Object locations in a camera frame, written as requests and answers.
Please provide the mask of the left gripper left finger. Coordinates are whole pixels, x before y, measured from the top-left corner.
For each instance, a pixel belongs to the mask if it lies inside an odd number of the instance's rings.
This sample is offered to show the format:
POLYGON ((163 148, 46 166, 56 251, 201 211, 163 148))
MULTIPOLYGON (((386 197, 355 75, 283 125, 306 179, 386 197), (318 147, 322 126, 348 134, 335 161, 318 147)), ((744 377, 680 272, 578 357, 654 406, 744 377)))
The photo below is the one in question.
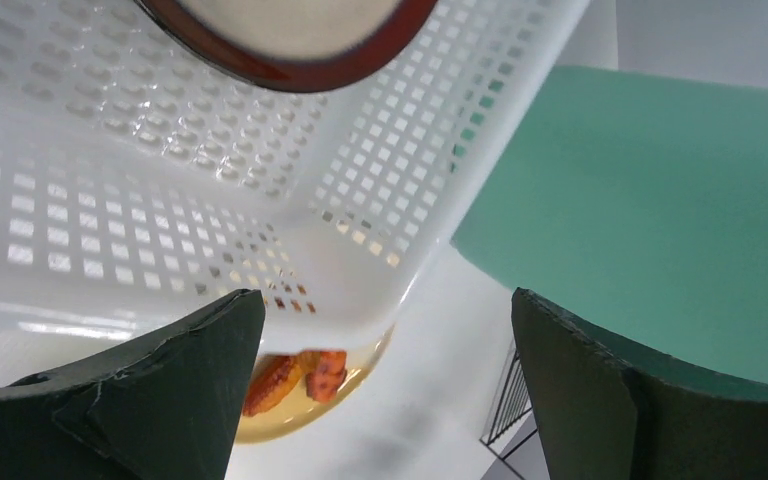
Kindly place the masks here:
POLYGON ((0 387, 0 479, 221 479, 265 321, 257 290, 0 387))

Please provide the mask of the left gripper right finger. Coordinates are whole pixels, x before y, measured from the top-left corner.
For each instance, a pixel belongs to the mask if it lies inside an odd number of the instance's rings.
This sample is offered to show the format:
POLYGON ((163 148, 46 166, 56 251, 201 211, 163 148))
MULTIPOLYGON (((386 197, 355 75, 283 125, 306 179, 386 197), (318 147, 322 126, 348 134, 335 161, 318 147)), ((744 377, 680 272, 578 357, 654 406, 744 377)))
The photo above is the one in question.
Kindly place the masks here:
POLYGON ((518 289, 511 323, 553 479, 768 479, 768 384, 518 289))

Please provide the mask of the black wire rack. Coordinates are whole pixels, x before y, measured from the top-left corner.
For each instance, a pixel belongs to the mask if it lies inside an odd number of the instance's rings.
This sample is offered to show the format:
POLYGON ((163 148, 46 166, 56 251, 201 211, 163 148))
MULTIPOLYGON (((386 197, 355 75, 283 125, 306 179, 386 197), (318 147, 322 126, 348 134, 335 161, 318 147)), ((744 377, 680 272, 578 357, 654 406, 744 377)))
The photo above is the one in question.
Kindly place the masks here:
POLYGON ((508 350, 480 443, 495 457, 489 471, 504 468, 505 479, 524 479, 512 464, 515 455, 537 435, 531 396, 514 341, 508 350))

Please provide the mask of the cream plate with leaf pattern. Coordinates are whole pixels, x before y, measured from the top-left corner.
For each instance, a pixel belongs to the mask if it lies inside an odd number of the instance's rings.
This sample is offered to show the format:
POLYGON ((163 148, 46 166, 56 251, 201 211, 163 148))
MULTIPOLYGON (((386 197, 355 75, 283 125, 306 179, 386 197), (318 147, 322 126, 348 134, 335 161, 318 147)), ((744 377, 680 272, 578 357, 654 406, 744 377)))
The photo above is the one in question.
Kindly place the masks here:
POLYGON ((391 335, 387 330, 376 341, 348 351, 258 356, 235 441, 274 440, 321 417, 366 379, 391 335))

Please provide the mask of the red rimmed plate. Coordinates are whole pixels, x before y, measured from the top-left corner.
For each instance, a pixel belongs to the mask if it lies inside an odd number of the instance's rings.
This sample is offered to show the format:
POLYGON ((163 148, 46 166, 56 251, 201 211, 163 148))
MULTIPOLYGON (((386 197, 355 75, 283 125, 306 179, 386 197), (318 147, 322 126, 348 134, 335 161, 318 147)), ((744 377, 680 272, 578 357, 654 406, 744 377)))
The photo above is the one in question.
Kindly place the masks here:
POLYGON ((436 0, 143 0, 139 7, 200 60, 278 92, 320 93, 381 70, 436 0))

